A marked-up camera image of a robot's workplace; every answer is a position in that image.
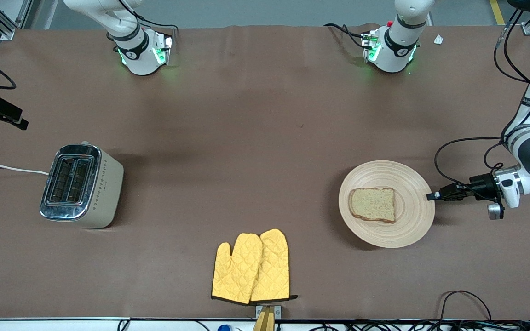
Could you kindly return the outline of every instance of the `white power cord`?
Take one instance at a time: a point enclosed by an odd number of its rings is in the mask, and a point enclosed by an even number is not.
[[[6,165],[3,165],[3,166],[0,165],[0,168],[7,169],[7,170],[13,170],[13,171],[31,172],[33,174],[42,174],[44,176],[48,176],[48,172],[44,172],[44,171],[19,169],[19,168],[8,167]]]

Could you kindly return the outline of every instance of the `blue object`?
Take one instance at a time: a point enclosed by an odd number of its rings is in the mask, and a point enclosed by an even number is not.
[[[234,331],[234,328],[231,325],[220,325],[218,331]]]

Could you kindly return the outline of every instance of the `toaster slot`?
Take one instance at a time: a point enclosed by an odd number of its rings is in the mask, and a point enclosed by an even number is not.
[[[59,164],[57,176],[51,190],[50,201],[63,201],[66,189],[68,188],[69,175],[71,174],[71,169],[74,162],[75,159],[63,159]]]
[[[81,159],[77,161],[75,174],[73,175],[73,180],[71,183],[71,189],[69,190],[69,195],[67,197],[68,202],[75,203],[81,201],[81,194],[85,188],[90,163],[91,160],[87,159]]]

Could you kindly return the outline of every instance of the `quilted fabric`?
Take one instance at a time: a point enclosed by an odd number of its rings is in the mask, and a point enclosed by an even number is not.
[[[263,255],[251,302],[275,302],[290,298],[290,262],[286,237],[274,228],[261,234]]]
[[[229,243],[221,243],[216,253],[212,298],[248,304],[262,254],[261,239],[253,233],[238,235],[232,255]]]

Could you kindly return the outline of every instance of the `bread slice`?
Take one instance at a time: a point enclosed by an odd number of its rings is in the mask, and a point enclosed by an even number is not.
[[[395,223],[394,190],[356,188],[349,193],[349,210],[362,220]]]

